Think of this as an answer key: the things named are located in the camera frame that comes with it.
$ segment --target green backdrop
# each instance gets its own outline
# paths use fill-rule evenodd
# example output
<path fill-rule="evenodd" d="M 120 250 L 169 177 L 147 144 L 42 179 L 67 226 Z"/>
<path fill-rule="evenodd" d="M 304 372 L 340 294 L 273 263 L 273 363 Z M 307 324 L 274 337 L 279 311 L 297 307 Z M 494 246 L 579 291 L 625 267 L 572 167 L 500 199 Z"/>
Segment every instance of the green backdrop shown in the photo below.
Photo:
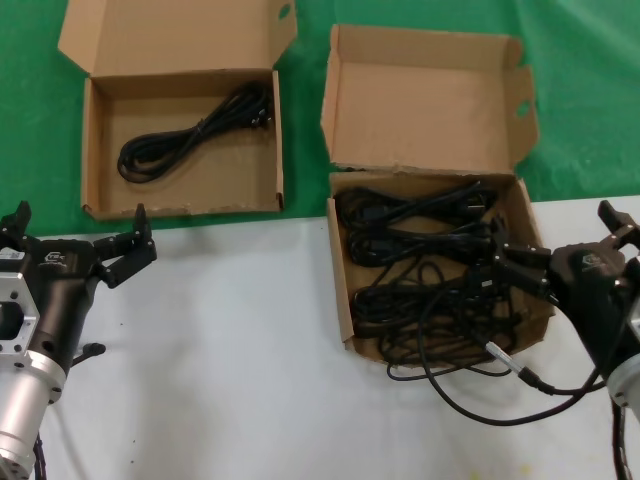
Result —
<path fill-rule="evenodd" d="M 65 6 L 0 0 L 0 211 L 28 200 L 35 235 L 120 228 L 80 210 L 85 74 L 56 48 Z M 286 211 L 163 219 L 154 227 L 324 214 L 330 167 L 319 117 L 334 23 L 522 37 L 542 133 L 518 168 L 532 198 L 640 194 L 639 0 L 298 0 L 297 9 L 299 37 L 278 64 Z"/>

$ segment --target cardboard box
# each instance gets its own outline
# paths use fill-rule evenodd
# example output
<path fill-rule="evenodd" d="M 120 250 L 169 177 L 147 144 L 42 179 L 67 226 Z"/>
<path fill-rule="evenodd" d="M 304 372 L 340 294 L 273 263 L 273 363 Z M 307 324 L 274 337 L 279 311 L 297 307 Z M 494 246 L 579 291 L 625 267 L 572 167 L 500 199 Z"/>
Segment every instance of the cardboard box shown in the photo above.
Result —
<path fill-rule="evenodd" d="M 293 0 L 69 0 L 59 49 L 85 84 L 82 206 L 96 219 L 283 208 L 278 74 Z M 164 178 L 127 183 L 116 162 L 144 133 L 193 127 L 242 84 L 273 87 L 274 121 L 209 140 Z"/>
<path fill-rule="evenodd" d="M 482 179 L 498 190 L 495 208 L 514 241 L 541 245 L 526 187 L 513 172 L 538 139 L 533 76 L 519 66 L 522 54 L 508 36 L 335 26 L 322 129 L 333 163 L 365 171 L 331 175 L 332 196 L 355 186 L 427 195 Z M 333 198 L 328 220 L 342 340 L 380 361 L 375 340 L 354 337 L 349 300 L 381 269 L 351 262 Z M 463 271 L 438 261 L 447 278 Z M 523 315 L 520 351 L 542 340 L 553 308 L 519 290 L 513 297 Z"/>

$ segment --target white tabletop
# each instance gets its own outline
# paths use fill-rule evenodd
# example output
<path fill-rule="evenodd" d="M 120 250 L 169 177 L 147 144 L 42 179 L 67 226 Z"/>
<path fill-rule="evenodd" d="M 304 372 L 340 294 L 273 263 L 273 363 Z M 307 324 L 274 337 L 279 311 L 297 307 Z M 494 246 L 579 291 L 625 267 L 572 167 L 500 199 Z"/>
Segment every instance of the white tabletop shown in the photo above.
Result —
<path fill-rule="evenodd" d="M 597 200 L 534 207 L 548 247 L 599 240 Z M 640 197 L 615 207 L 640 220 Z M 50 480 L 613 479 L 605 391 L 557 417 L 497 428 L 451 410 L 425 382 L 396 383 L 340 343 L 325 219 L 155 233 L 159 260 L 101 286 L 84 342 L 46 414 Z M 556 316 L 519 355 L 558 387 L 593 365 Z M 517 378 L 442 384 L 467 408 L 513 418 L 560 400 Z M 628 419 L 632 471 L 640 429 Z"/>

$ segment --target cardboard box lid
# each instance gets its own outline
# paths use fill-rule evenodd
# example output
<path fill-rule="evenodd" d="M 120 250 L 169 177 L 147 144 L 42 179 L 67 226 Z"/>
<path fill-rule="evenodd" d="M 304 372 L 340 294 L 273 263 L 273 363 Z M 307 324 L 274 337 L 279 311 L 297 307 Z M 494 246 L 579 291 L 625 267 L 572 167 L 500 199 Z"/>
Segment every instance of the cardboard box lid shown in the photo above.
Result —
<path fill-rule="evenodd" d="M 513 171 L 539 135 L 522 55 L 506 35 L 334 26 L 322 108 L 331 161 Z"/>
<path fill-rule="evenodd" d="M 271 69 L 294 0 L 69 0 L 58 48 L 95 77 Z"/>

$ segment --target black cable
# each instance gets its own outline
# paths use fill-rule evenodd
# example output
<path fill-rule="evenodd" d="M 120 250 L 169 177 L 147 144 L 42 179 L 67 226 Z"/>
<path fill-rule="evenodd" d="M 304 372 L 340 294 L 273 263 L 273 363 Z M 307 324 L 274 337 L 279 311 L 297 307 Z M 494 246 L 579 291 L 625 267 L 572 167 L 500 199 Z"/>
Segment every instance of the black cable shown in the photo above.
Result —
<path fill-rule="evenodd" d="M 129 140 L 120 151 L 118 172 L 131 183 L 147 183 L 162 177 L 201 143 L 239 128 L 265 126 L 272 94 L 257 82 L 227 97 L 196 126 L 175 132 L 150 133 Z"/>
<path fill-rule="evenodd" d="M 391 372 L 392 366 L 419 365 L 416 346 L 416 325 L 424 307 L 430 304 L 438 292 L 445 289 L 447 295 L 437 302 L 434 316 L 425 329 L 422 341 L 428 345 L 428 359 L 432 363 L 447 364 L 449 368 L 437 375 L 466 369 L 482 375 L 501 377 L 503 372 L 488 372 L 473 365 L 493 360 L 455 320 L 459 305 L 464 303 L 470 316 L 470 324 L 493 341 L 511 350 L 516 343 L 515 328 L 520 317 L 513 312 L 509 289 L 472 288 L 486 281 L 488 272 L 483 267 L 469 269 L 463 277 L 444 281 L 444 274 L 437 264 L 416 258 L 389 283 L 382 284 L 388 274 L 386 268 L 373 284 L 357 291 L 351 300 L 351 316 L 354 334 L 358 338 L 378 341 L 378 351 L 389 365 L 387 374 L 398 381 L 410 381 L 425 376 L 400 377 Z M 432 272 L 438 283 L 427 283 L 426 274 Z M 504 303 L 508 315 L 497 316 L 497 306 Z"/>
<path fill-rule="evenodd" d="M 440 296 L 444 296 L 446 294 L 445 290 L 442 290 L 440 292 Z M 423 325 L 426 322 L 426 320 L 429 318 L 429 316 L 431 315 L 431 311 L 433 309 L 433 303 L 428 305 L 421 317 L 420 320 L 418 321 L 418 338 L 420 338 L 422 336 L 422 329 L 423 329 Z M 597 365 L 596 368 L 593 370 L 593 372 L 591 373 L 591 375 L 589 375 L 589 377 L 587 378 L 586 382 L 584 383 L 584 385 L 582 386 L 582 388 L 579 389 L 579 393 L 573 395 L 569 400 L 565 401 L 564 403 L 561 403 L 560 405 L 551 408 L 549 410 L 546 410 L 544 412 L 540 412 L 534 415 L 529 415 L 527 417 L 522 417 L 522 418 L 516 418 L 516 419 L 512 419 L 512 420 L 497 420 L 497 419 L 492 419 L 492 418 L 486 418 L 483 417 L 481 415 L 478 415 L 476 413 L 470 412 L 468 410 L 466 410 L 465 408 L 461 407 L 460 405 L 458 405 L 451 397 L 449 397 L 447 395 L 447 393 L 442 389 L 442 387 L 440 386 L 440 384 L 438 383 L 438 381 L 435 378 L 434 373 L 431 371 L 431 368 L 429 367 L 429 362 L 427 360 L 427 355 L 426 355 L 426 351 L 425 351 L 425 346 L 423 342 L 418 341 L 418 350 L 420 352 L 420 359 L 422 361 L 422 367 L 424 368 L 425 374 L 427 376 L 427 379 L 429 380 L 429 382 L 431 383 L 431 385 L 433 386 L 433 388 L 436 390 L 436 392 L 438 392 L 438 394 L 440 395 L 440 397 L 451 407 L 453 408 L 455 411 L 457 411 L 458 413 L 464 415 L 467 418 L 470 418 L 471 420 L 475 420 L 477 422 L 483 423 L 485 425 L 491 425 L 491 426 L 496 426 L 496 427 L 511 427 L 511 426 L 517 426 L 517 425 L 524 425 L 527 423 L 532 423 L 532 422 L 536 422 L 538 420 L 543 420 L 545 418 L 549 418 L 552 417 L 554 415 L 557 415 L 559 413 L 564 412 L 565 410 L 569 409 L 570 407 L 572 407 L 573 405 L 575 405 L 576 403 L 578 403 L 587 393 L 589 393 L 591 387 L 593 387 L 596 379 L 599 376 L 599 372 L 600 370 L 602 370 L 604 367 L 606 367 L 607 364 L 609 364 L 609 362 L 611 361 L 611 359 L 613 358 L 613 355 L 615 354 L 616 349 L 618 348 L 618 345 L 625 333 L 625 328 L 626 328 L 626 324 L 625 322 L 621 322 L 621 327 L 620 327 L 620 331 L 618 332 L 615 341 L 613 342 L 610 351 L 608 352 L 608 354 L 604 357 L 605 360 L 602 362 L 601 365 Z"/>
<path fill-rule="evenodd" d="M 36 480 L 47 480 L 47 463 L 44 460 L 44 451 L 42 449 L 40 432 L 38 432 L 38 436 L 36 437 L 36 443 L 33 446 L 33 453 L 36 458 L 36 463 L 33 466 Z"/>
<path fill-rule="evenodd" d="M 350 229 L 379 228 L 409 217 L 423 216 L 462 226 L 480 220 L 494 205 L 495 190 L 482 182 L 419 198 L 356 187 L 335 196 L 342 224 Z"/>
<path fill-rule="evenodd" d="M 102 355 L 107 351 L 101 343 L 87 343 L 82 347 L 82 353 L 73 359 L 72 367 L 84 362 L 85 360 Z M 33 446 L 33 453 L 35 456 L 35 464 L 33 470 L 35 472 L 35 480 L 47 480 L 47 463 L 44 460 L 44 449 L 42 448 L 42 439 L 40 438 L 40 432 L 36 438 L 36 443 Z"/>
<path fill-rule="evenodd" d="M 490 245 L 491 227 L 481 221 L 440 233 L 416 233 L 393 228 L 353 230 L 347 239 L 347 249 L 353 262 L 370 268 L 422 255 L 440 255 L 473 265 L 488 258 Z"/>
<path fill-rule="evenodd" d="M 611 446 L 613 448 L 613 466 L 616 470 L 617 480 L 633 480 L 631 470 L 627 464 L 627 452 L 625 448 L 625 416 L 626 412 L 611 399 L 611 410 L 613 412 L 613 434 L 611 438 Z"/>

